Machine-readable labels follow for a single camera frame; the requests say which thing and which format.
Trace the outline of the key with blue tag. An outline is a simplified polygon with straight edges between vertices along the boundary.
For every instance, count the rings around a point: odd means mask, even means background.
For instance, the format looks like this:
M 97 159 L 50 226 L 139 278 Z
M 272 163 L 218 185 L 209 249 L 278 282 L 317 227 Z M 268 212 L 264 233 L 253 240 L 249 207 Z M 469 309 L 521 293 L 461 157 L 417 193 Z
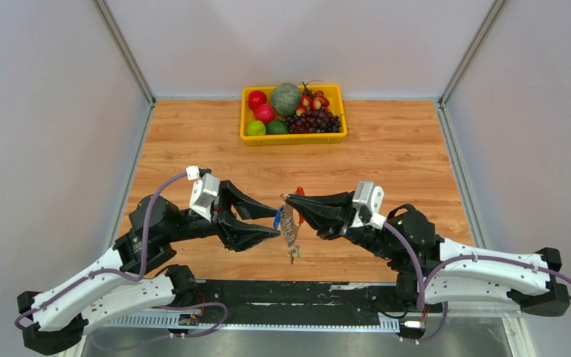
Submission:
M 281 229 L 281 221 L 282 221 L 284 208 L 285 208 L 285 206 L 282 205 L 281 207 L 279 207 L 277 209 L 277 212 L 274 216 L 274 221 L 273 221 L 273 228 L 274 229 L 277 229 L 277 230 Z

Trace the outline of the green melon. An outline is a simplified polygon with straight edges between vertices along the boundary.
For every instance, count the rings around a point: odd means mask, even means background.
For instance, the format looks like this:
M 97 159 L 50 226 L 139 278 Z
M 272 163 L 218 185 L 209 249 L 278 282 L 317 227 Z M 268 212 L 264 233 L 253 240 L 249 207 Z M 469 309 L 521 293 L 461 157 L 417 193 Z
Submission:
M 282 117 L 292 116 L 300 105 L 302 92 L 292 83 L 283 83 L 276 86 L 271 93 L 271 106 Z

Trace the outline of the light green lime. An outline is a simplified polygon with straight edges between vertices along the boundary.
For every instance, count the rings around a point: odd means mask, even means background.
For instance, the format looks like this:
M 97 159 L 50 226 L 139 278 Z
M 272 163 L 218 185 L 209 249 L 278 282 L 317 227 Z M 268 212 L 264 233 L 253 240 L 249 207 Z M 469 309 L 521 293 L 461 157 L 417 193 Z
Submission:
M 245 127 L 247 136 L 263 136 L 267 134 L 265 124 L 260 120 L 252 120 Z

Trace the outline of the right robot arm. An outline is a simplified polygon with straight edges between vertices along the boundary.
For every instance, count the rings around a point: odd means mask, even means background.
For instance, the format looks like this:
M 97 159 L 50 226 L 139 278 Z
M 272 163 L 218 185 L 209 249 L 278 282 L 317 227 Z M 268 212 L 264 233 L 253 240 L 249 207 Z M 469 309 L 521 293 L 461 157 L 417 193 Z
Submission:
M 562 316 L 571 297 L 559 283 L 561 256 L 554 248 L 508 254 L 462 244 L 436 233 L 435 225 L 410 204 L 377 213 L 355 193 L 291 194 L 285 201 L 324 240 L 344 238 L 386 261 L 396 272 L 395 300 L 422 311 L 447 302 L 515 303 L 521 312 Z

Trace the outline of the pink red apple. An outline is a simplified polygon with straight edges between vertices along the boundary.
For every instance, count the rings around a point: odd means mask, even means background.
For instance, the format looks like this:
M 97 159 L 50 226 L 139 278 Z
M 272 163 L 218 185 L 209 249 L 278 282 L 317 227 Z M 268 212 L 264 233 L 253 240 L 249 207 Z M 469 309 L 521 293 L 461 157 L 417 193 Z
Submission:
M 275 119 L 275 112 L 270 104 L 263 103 L 253 110 L 254 118 L 264 124 L 271 122 Z

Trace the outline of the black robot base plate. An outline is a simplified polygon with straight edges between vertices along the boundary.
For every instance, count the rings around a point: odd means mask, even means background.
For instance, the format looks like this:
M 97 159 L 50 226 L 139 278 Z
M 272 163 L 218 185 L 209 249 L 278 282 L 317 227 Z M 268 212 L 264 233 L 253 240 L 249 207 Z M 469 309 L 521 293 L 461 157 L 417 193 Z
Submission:
M 251 324 L 371 324 L 378 316 L 419 314 L 414 303 L 401 301 L 396 286 L 373 283 L 270 280 L 205 280 L 170 306 L 204 303 L 204 322 Z

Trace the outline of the dark purple grape bunch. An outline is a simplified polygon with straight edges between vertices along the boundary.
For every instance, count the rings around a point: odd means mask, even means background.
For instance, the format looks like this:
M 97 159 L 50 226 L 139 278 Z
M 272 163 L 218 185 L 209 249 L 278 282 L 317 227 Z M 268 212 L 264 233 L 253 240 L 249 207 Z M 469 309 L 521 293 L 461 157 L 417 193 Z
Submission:
M 325 109 L 284 117 L 281 121 L 288 127 L 290 134 L 339 133 L 344 129 L 341 116 Z

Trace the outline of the metal key organizer with rings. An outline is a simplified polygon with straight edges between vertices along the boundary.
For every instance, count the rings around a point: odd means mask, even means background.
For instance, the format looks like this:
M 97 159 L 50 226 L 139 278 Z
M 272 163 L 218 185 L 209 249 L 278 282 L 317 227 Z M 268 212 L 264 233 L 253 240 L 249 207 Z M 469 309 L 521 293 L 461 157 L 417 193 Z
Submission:
M 299 214 L 295 212 L 295 209 L 286 203 L 286 198 L 289 194 L 284 193 L 281 195 L 283 199 L 283 204 L 285 206 L 281 221 L 281 237 L 285 240 L 286 246 L 288 249 L 288 258 L 290 261 L 290 247 L 293 245 L 297 245 L 297 237 L 300 230 L 300 226 L 305 222 L 305 219 Z

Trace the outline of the red cherry cluster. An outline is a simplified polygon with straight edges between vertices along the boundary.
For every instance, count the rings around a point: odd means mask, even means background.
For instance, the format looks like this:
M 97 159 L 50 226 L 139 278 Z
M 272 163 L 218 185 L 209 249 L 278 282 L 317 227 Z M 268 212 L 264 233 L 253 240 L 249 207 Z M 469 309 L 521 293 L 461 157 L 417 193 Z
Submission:
M 309 88 L 310 81 L 302 82 L 302 95 L 299 106 L 295 109 L 295 115 L 301 117 L 309 113 L 329 114 L 329 100 L 322 90 L 312 91 Z

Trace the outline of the dark green avocado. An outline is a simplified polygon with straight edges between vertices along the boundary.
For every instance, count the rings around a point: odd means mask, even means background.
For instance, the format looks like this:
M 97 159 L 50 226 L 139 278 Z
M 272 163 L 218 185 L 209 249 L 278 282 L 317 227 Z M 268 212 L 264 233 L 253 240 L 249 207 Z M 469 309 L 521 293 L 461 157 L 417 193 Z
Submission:
M 281 120 L 272 120 L 265 125 L 267 135 L 287 135 L 289 127 Z

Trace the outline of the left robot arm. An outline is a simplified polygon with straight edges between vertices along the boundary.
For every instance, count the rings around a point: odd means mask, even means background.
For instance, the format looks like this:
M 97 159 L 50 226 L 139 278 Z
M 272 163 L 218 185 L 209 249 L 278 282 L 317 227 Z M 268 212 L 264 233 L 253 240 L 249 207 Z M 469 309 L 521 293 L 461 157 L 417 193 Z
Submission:
M 101 257 L 63 284 L 17 298 L 15 324 L 24 345 L 50 356 L 78 344 L 84 335 L 148 308 L 200 309 L 196 279 L 187 266 L 171 263 L 174 242 L 218 237 L 229 250 L 246 251 L 279 231 L 256 224 L 276 209 L 212 175 L 195 180 L 186 209 L 160 193 L 144 197 L 130 214 L 130 230 Z

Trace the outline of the yellow plastic fruit tray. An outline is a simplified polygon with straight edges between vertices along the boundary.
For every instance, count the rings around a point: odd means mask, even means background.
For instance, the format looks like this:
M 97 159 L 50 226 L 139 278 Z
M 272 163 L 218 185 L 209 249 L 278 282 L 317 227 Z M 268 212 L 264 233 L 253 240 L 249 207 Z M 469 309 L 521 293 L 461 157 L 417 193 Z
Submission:
M 242 108 L 240 109 L 240 129 L 239 137 L 245 145 L 250 147 L 262 147 L 273 145 L 295 145 L 295 144 L 336 144 L 340 143 L 347 135 L 348 129 L 346 125 L 345 110 L 343 105 L 343 96 L 341 87 L 338 84 L 320 84 L 313 85 L 311 89 L 321 90 L 329 101 L 329 110 L 338 116 L 337 132 L 322 133 L 288 133 L 288 134 L 266 134 L 266 135 L 249 135 L 248 124 L 255 119 L 254 114 L 248 106 L 248 97 L 254 90 L 262 91 L 270 100 L 275 86 L 246 87 L 242 90 Z

